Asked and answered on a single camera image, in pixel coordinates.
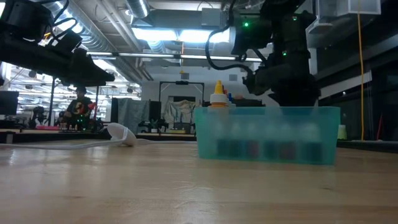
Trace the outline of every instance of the yellow object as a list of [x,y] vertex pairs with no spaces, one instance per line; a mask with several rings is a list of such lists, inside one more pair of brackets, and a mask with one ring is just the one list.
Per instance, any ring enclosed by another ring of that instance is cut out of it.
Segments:
[[217,80],[216,88],[214,89],[214,94],[224,94],[221,80]]
[[339,140],[347,140],[347,130],[345,125],[338,126],[338,134],[337,139]]
[[221,80],[217,80],[216,88],[214,93],[210,95],[210,103],[213,108],[225,108],[228,107],[228,99],[223,92],[223,84]]
[[185,133],[187,133],[187,131],[186,130],[170,130],[170,133],[173,133],[173,134],[185,134]]

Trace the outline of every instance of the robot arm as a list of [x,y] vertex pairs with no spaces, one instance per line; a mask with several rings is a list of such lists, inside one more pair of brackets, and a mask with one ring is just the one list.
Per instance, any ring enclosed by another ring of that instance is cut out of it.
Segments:
[[[249,92],[262,95],[271,89],[274,93],[270,97],[281,106],[313,106],[320,95],[315,78],[310,74],[305,33],[316,16],[307,11],[294,13],[304,1],[267,0],[256,12],[233,11],[234,0],[229,9],[227,27],[235,33],[231,53],[244,55],[248,49],[253,49],[262,59],[262,65],[254,72],[241,64],[228,68],[245,69],[248,74],[243,84]],[[265,58],[258,49],[268,43],[273,44],[273,53]]]
[[[65,84],[98,86],[114,81],[111,74],[94,64],[86,50],[78,48],[82,38],[72,31],[77,21],[66,18],[57,22],[69,1],[54,18],[43,6],[56,1],[6,1],[0,17],[0,61],[52,75]],[[53,33],[54,27],[70,20],[75,21],[73,26],[59,35]],[[39,42],[46,32],[50,32],[53,39],[41,46]]]

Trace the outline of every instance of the black robotic arm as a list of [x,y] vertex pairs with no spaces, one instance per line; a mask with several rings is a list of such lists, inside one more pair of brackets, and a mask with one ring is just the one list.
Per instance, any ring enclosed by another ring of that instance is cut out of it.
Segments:
[[[305,0],[266,0],[260,11],[234,11],[233,0],[224,29],[213,31],[206,43],[206,56],[217,70],[239,67],[247,71],[243,79],[248,91],[262,95],[267,90],[281,106],[313,106],[320,96],[315,78],[310,74],[305,29],[316,19],[304,11],[294,13]],[[262,59],[261,66],[252,71],[243,64],[214,66],[208,51],[210,37],[231,28],[234,34],[232,54],[244,55],[253,49]],[[273,44],[273,53],[265,58],[258,49]]]

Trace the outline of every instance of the clear plastic bin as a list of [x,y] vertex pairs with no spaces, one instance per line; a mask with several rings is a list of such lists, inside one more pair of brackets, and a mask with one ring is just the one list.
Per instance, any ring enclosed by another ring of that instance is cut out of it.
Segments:
[[335,163],[340,108],[196,108],[199,157]]

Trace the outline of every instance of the yellow dropper bottle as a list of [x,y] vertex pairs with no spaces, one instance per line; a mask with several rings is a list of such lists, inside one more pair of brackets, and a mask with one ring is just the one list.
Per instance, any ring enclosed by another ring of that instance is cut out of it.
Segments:
[[217,80],[214,93],[210,95],[210,103],[212,108],[226,108],[228,107],[228,99],[223,93],[223,85],[221,80]]

